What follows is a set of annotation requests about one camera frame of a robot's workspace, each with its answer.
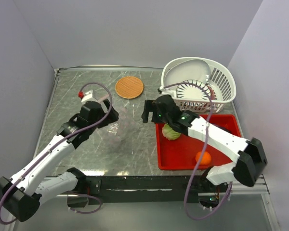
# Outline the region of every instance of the red tray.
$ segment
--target red tray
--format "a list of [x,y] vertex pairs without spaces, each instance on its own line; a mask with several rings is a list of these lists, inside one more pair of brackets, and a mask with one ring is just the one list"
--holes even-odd
[[[235,136],[241,137],[234,115],[212,115],[210,123],[226,128]],[[156,124],[156,140],[158,149],[158,167],[161,170],[192,170],[196,165],[195,156],[203,147],[203,142],[181,134],[169,141],[162,134],[164,124]],[[211,154],[210,165],[200,165],[199,169],[210,166],[220,166],[230,163],[231,160],[220,151],[208,145],[207,151]]]

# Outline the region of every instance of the orange coaster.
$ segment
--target orange coaster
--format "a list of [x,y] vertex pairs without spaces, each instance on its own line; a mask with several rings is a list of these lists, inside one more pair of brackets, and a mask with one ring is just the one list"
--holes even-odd
[[139,78],[126,76],[116,83],[116,92],[124,99],[134,99],[144,91],[144,84]]

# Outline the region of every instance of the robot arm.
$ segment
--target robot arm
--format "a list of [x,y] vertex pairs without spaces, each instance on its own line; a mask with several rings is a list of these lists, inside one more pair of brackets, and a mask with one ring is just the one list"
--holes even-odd
[[[92,91],[85,94],[82,98],[83,106],[80,112],[73,115],[68,122],[60,127],[50,143],[27,166],[9,179],[0,178],[0,201],[9,188],[20,180],[3,202],[3,206],[19,221],[26,221],[32,217],[41,204],[56,195],[66,191],[78,192],[84,189],[86,176],[76,168],[70,168],[61,176],[49,181],[42,181],[64,157],[77,149],[97,128],[118,121],[118,113],[112,108],[110,114],[102,123],[70,137],[51,151],[50,148],[63,137],[92,125],[105,116],[105,111],[110,107],[109,100],[105,99],[102,103],[99,103],[93,98],[92,94]],[[27,176],[22,178],[24,173],[33,166],[35,167],[30,170]]]
[[[186,136],[205,141],[207,122],[191,111],[180,111],[170,95],[162,95],[155,101],[146,100],[142,115],[143,122],[148,122],[148,113],[153,112],[152,122],[166,123],[173,130]],[[208,145],[221,151],[232,162],[222,166],[208,168],[203,177],[213,185],[239,181],[252,187],[267,164],[261,142],[234,136],[213,124],[209,125]]]

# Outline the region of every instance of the orange ball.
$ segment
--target orange ball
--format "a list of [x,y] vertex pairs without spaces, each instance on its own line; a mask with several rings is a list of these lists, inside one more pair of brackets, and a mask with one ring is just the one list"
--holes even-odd
[[[195,157],[197,162],[200,159],[200,156],[201,156],[201,152],[198,152],[196,154],[196,157]],[[209,165],[211,163],[211,160],[212,160],[212,158],[211,158],[210,153],[204,152],[204,155],[203,155],[203,158],[202,158],[202,160],[200,162],[200,165]]]

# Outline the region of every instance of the white laundry basket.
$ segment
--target white laundry basket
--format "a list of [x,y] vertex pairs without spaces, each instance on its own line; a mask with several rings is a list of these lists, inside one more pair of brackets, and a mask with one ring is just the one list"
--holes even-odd
[[[226,103],[231,102],[236,97],[236,84],[229,70],[216,61],[198,57],[184,57],[174,59],[170,61],[163,69],[161,77],[162,86],[187,80],[178,78],[178,81],[176,82],[172,82],[173,80],[169,82],[167,81],[167,73],[173,67],[192,59],[203,60],[209,65],[211,74],[207,84],[214,91],[214,99],[212,100],[212,102],[214,103],[213,113],[220,112]],[[176,88],[177,86],[170,87],[171,90],[176,90]],[[209,100],[207,99],[183,99],[177,98],[175,95],[175,97],[173,97],[173,100],[176,102],[176,104],[180,107],[181,110],[190,110],[194,112],[206,112],[210,110]]]

